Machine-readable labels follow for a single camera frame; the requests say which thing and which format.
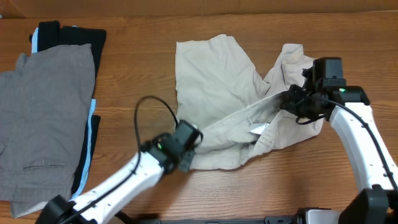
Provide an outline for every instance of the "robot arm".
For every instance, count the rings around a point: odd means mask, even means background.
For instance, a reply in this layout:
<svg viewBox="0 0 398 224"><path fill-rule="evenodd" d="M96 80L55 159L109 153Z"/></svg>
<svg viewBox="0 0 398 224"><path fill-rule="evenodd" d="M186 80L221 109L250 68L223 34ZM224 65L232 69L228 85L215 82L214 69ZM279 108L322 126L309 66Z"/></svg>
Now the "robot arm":
<svg viewBox="0 0 398 224"><path fill-rule="evenodd" d="M398 174L398 168L374 123L372 108L363 103L346 103L345 106L360 115L368 123L380 145L389 169L392 173ZM384 190L394 190L377 154L376 147L362 124L352 114L338 106L332 111L329 122L343 142L354 171L358 191L371 189L376 184ZM398 175L394 176L394 180L398 182Z"/></svg>
<svg viewBox="0 0 398 224"><path fill-rule="evenodd" d="M398 208L398 178L393 175L398 169L377 130L365 92L359 86L346 86L340 58L317 59L303 76L304 86L292 85L280 107L299 118L324 117L330 122L343 142L359 194L342 212L301 208L288 220L294 224L398 223L395 212L387 213L388 208Z"/></svg>
<svg viewBox="0 0 398 224"><path fill-rule="evenodd" d="M187 171L194 154L195 140L199 136L202 136L201 132L180 120L173 135L161 134L145 142L124 167L99 186L70 202L59 195L51 199L36 224L109 222L134 197L153 187L164 175L177 168ZM101 197L93 206L88 207Z"/></svg>

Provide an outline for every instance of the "black wire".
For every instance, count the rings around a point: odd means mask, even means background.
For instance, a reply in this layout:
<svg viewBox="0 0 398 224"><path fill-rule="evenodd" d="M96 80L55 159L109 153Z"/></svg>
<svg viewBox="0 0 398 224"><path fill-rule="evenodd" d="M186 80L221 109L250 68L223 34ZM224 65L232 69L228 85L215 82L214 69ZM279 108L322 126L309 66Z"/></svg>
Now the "black wire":
<svg viewBox="0 0 398 224"><path fill-rule="evenodd" d="M141 161L141 140L139 137L139 130L138 130L138 122L137 122L137 114L138 114L138 109L139 109L139 105L146 99L155 99L158 100L160 102L162 102L167 109L169 109L170 113L173 116L173 119L175 121L175 126L178 126L178 120L176 115L174 114L173 110L171 109L171 107L162 99L160 99L159 97L156 96L144 96L142 97L136 104L136 108L134 110L134 130L136 132L136 140L137 140L137 153L138 153L138 158L137 158L137 163L136 166L134 167L134 169L130 172L129 175L127 175L127 177L125 177L122 181L120 181L120 183L118 183L117 185L115 185L113 188L111 188L110 190L108 190L107 192L105 192L103 195L99 196L96 200L92 201L91 203L89 203L88 205L86 205L85 207L83 207L82 209L80 209L79 211L77 211L76 213L74 213L73 215L71 215L69 218L65 219L63 222L61 222L60 224L68 224L70 223L72 220L74 220L76 217L78 217L79 215L81 215L83 212L87 211L88 209L90 209L92 206L94 206L96 203L98 203L100 200L104 199L106 196L108 196L110 193L112 193L113 191L115 191L118 187L120 187L123 183L125 183L125 181L127 181L132 175L134 175L136 173L136 170L138 168L138 165Z"/></svg>
<svg viewBox="0 0 398 224"><path fill-rule="evenodd" d="M311 93L312 93L312 91L309 91L309 92L307 93L307 95L306 95L304 98L302 98L299 102L297 102L297 103L295 104L295 106L298 106L298 105L300 105L301 103L303 103L304 100L307 99L307 97L311 95Z"/></svg>
<svg viewBox="0 0 398 224"><path fill-rule="evenodd" d="M321 116L317 117L316 119L311 119L311 120L304 121L304 122L299 122L299 121L300 121L300 118L301 118L301 117L297 117L297 118L296 118L296 123L297 123L297 124L300 124L300 125L306 125L306 124L310 124L310 123L312 123L312 122L316 122L316 121L318 121L319 119L325 118L325 115L321 115Z"/></svg>
<svg viewBox="0 0 398 224"><path fill-rule="evenodd" d="M346 110L347 112L349 112L351 115L353 115L363 125L363 127L368 131L371 139L373 140L373 143L376 147L376 151L379 154L381 163L383 164L383 167L384 167L384 170L386 171L388 179L390 180L392 187L394 188L394 190L396 191L396 194L398 195L398 186L393 178L393 173L390 171L390 168L387 164L386 158L384 157L383 152L381 151L380 145L379 145L375 135L373 134L371 128L369 127L369 125L358 114L356 114L354 111L352 111L351 109L349 109L348 107L346 107L340 103L334 102L333 100L329 100L329 99L315 98L315 97L311 97L311 96L309 96L307 98L312 99L312 100L321 100L321 101L325 101L325 102L334 104L336 106L339 106L339 107L343 108L344 110Z"/></svg>

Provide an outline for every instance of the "stack of clothes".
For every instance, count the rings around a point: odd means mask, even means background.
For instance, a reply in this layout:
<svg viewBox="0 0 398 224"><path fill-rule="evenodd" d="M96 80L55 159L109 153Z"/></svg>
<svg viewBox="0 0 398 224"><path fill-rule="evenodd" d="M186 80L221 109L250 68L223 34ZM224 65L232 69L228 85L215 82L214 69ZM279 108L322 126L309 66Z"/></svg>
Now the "stack of clothes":
<svg viewBox="0 0 398 224"><path fill-rule="evenodd" d="M106 31L41 22L32 55L0 73L0 200L13 217L80 195L100 117L92 99Z"/></svg>

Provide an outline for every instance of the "pocket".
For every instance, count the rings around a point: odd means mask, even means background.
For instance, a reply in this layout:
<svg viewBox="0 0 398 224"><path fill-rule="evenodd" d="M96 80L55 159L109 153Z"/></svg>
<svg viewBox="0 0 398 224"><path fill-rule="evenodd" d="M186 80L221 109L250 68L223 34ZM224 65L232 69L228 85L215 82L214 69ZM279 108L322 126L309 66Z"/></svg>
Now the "pocket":
<svg viewBox="0 0 398 224"><path fill-rule="evenodd" d="M226 149L238 143L250 143L257 140L257 136L249 133L250 124L272 121L280 110L280 96L281 94L278 94L260 100L205 128L202 130L203 142L197 147L196 152Z"/></svg>
<svg viewBox="0 0 398 224"><path fill-rule="evenodd" d="M8 145L8 140L0 139L0 156L2 152L4 152L4 150L6 149L7 145Z"/></svg>
<svg viewBox="0 0 398 224"><path fill-rule="evenodd" d="M285 117L286 112L287 111L285 110L279 110L276 114L270 116L270 118L272 118L272 121L269 123L264 132L260 135L256 144L254 145L254 149L249 152L249 157L259 156L264 153L270 152L271 150L276 149L275 146L278 146L281 140L285 140L283 134L280 134L280 129L283 128L281 127L281 122L283 122L283 120L285 119L292 119Z"/></svg>
<svg viewBox="0 0 398 224"><path fill-rule="evenodd" d="M54 159L36 159L34 161L25 162L22 165L24 170L26 169L43 169L43 168L64 168L65 165L62 161Z"/></svg>
<svg viewBox="0 0 398 224"><path fill-rule="evenodd" d="M310 137L319 134L323 119L307 125L299 125L295 122L297 116L285 110L275 118L275 122L269 126L274 133L272 149L283 149Z"/></svg>

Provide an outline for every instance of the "light blue fabric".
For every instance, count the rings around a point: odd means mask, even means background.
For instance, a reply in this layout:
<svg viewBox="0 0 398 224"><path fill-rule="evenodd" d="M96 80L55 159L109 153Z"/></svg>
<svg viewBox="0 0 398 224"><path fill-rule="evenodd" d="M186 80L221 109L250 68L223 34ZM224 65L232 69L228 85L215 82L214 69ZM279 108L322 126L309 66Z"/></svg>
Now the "light blue fabric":
<svg viewBox="0 0 398 224"><path fill-rule="evenodd" d="M39 28L36 27L35 32L33 33L32 36L32 53L37 52L37 36L39 35Z"/></svg>
<svg viewBox="0 0 398 224"><path fill-rule="evenodd" d="M90 105L90 112L88 113L88 130L87 130L87 155L86 155L86 162L85 166L83 167L83 172L81 174L81 180L80 180L80 185L77 191L72 195L72 199L76 198L79 196L83 189L85 188L85 185L87 183L88 179L88 170L90 169L90 163L91 163L91 135L92 135L92 130L91 130L91 117L94 114L95 111L95 106L96 106L96 100L91 99L91 105Z"/></svg>

